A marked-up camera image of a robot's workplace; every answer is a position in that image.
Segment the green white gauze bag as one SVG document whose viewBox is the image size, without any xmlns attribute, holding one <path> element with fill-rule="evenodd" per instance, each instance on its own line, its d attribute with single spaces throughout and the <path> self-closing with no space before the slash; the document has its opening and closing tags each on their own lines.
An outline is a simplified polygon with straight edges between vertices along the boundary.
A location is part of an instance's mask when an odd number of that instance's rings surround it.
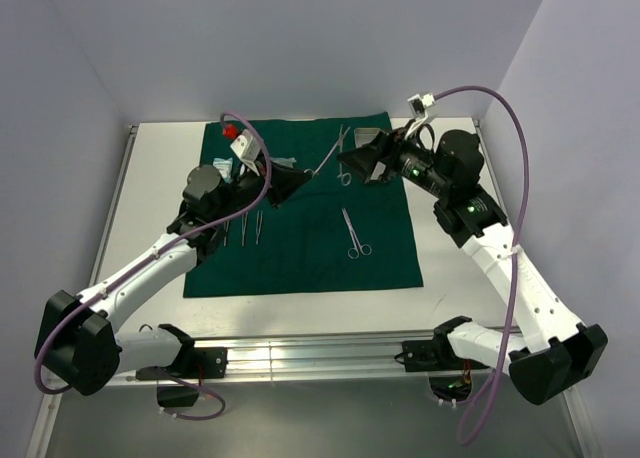
<svg viewBox="0 0 640 458">
<path fill-rule="evenodd" d="M 295 158 L 272 158 L 271 161 L 279 166 L 294 168 L 297 160 Z"/>
</svg>

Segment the metal surgical kit tray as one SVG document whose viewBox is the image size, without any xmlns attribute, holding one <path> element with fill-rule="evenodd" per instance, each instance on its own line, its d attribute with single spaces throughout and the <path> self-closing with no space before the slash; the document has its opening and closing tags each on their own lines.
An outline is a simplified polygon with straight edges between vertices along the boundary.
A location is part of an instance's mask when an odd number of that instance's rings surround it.
<svg viewBox="0 0 640 458">
<path fill-rule="evenodd" d="M 354 146 L 361 148 L 370 144 L 381 132 L 380 128 L 359 127 L 354 129 Z"/>
</svg>

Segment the curved tip steel tweezers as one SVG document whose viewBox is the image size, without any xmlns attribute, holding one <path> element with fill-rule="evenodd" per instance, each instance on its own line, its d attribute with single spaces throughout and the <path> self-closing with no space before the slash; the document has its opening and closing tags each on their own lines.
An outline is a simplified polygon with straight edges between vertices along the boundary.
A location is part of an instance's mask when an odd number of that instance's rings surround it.
<svg viewBox="0 0 640 458">
<path fill-rule="evenodd" d="M 246 246 L 249 215 L 250 215 L 249 212 L 244 213 L 241 219 L 241 246 L 242 247 Z"/>
</svg>

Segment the white gauze packet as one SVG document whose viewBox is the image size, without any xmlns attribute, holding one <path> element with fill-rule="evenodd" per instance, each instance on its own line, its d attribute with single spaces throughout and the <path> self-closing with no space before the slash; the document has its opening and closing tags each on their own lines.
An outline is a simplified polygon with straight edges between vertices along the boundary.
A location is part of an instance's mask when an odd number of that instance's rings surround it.
<svg viewBox="0 0 640 458">
<path fill-rule="evenodd" d="M 226 183 L 230 183 L 233 174 L 233 159 L 232 158 L 215 158 L 212 165 L 218 170 L 222 179 Z"/>
</svg>

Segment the long steel tweezers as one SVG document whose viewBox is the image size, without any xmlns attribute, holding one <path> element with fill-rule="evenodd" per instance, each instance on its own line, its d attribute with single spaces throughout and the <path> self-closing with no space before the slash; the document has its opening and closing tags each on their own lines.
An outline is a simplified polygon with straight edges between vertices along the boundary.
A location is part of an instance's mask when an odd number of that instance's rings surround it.
<svg viewBox="0 0 640 458">
<path fill-rule="evenodd" d="M 228 239 L 229 239 L 229 231 L 230 231 L 230 221 L 227 221 L 224 224 L 224 239 L 223 239 L 223 246 L 226 247 L 228 245 Z"/>
</svg>

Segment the dark green surgical cloth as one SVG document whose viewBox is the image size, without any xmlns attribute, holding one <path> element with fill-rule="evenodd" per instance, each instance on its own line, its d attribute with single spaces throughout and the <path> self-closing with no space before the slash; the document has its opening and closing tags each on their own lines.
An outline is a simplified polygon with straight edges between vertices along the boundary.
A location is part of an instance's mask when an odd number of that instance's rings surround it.
<svg viewBox="0 0 640 458">
<path fill-rule="evenodd" d="M 253 126 L 272 158 L 295 158 L 298 169 L 315 169 L 350 126 L 344 147 L 354 146 L 355 128 L 391 127 L 387 113 L 311 121 L 255 120 Z M 400 179 L 343 187 L 335 157 L 318 177 L 280 208 L 262 202 L 249 215 L 246 246 L 241 222 L 230 226 L 223 245 L 185 278 L 187 299 L 227 296 L 318 293 L 416 288 L 423 284 L 404 185 Z M 342 208 L 351 218 L 370 256 L 352 260 L 351 239 Z M 264 212 L 261 240 L 255 244 L 256 212 Z"/>
</svg>

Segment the steel surgical scissors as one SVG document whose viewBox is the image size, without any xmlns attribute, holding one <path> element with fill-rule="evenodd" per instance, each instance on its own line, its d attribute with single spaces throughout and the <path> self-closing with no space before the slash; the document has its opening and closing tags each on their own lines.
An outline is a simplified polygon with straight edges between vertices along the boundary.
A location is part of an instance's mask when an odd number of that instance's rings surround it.
<svg viewBox="0 0 640 458">
<path fill-rule="evenodd" d="M 351 221 L 350 215 L 345 208 L 342 208 L 342 215 L 352 243 L 351 247 L 347 251 L 348 257 L 355 260 L 361 256 L 370 256 L 372 253 L 372 247 L 360 240 Z"/>
</svg>

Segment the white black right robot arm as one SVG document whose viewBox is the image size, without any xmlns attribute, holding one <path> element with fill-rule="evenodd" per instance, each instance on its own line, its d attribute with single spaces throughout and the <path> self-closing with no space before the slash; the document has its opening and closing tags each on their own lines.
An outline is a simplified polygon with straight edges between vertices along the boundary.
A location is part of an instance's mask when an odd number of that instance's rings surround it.
<svg viewBox="0 0 640 458">
<path fill-rule="evenodd" d="M 587 326 L 552 291 L 493 197 L 480 185 L 485 160 L 477 135 L 446 132 L 424 149 L 405 128 L 381 131 L 338 161 L 362 183 L 402 177 L 433 195 L 441 229 L 470 257 L 512 309 L 518 338 L 504 338 L 469 317 L 439 325 L 424 351 L 404 347 L 406 371 L 452 369 L 464 361 L 509 376 L 520 395 L 541 405 L 589 377 L 608 337 Z"/>
</svg>

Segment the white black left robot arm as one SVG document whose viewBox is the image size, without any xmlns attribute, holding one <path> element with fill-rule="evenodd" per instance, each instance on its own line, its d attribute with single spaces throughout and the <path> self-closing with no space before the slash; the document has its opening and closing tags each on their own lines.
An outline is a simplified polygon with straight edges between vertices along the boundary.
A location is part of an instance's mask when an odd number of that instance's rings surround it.
<svg viewBox="0 0 640 458">
<path fill-rule="evenodd" d="M 263 199 L 281 205 L 312 178 L 269 163 L 231 182 L 211 164 L 187 177 L 176 219 L 142 255 L 111 277 L 76 295 L 55 293 L 46 303 L 34 351 L 34 381 L 44 393 L 43 370 L 69 389 L 90 396 L 113 376 L 151 368 L 156 375 L 184 377 L 195 369 L 195 341 L 170 324 L 137 333 L 121 328 L 167 284 L 196 268 L 222 245 L 226 224 Z"/>
</svg>

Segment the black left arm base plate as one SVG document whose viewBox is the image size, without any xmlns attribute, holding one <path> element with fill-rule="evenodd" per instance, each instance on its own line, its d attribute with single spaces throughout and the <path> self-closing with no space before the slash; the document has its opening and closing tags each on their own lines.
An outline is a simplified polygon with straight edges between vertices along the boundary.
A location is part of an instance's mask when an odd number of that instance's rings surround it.
<svg viewBox="0 0 640 458">
<path fill-rule="evenodd" d="M 161 368 L 170 376 L 184 380 L 221 379 L 228 363 L 225 347 L 194 347 L 181 352 L 168 367 Z"/>
</svg>

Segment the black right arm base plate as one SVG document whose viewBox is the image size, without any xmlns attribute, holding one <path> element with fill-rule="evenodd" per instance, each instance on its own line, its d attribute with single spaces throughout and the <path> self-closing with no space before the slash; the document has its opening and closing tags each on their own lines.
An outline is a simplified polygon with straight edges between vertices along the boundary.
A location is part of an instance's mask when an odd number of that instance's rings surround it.
<svg viewBox="0 0 640 458">
<path fill-rule="evenodd" d="M 441 339 L 403 341 L 394 361 L 407 373 L 462 371 L 465 365 L 470 365 L 471 370 L 487 369 L 477 361 L 455 356 L 451 346 Z"/>
</svg>

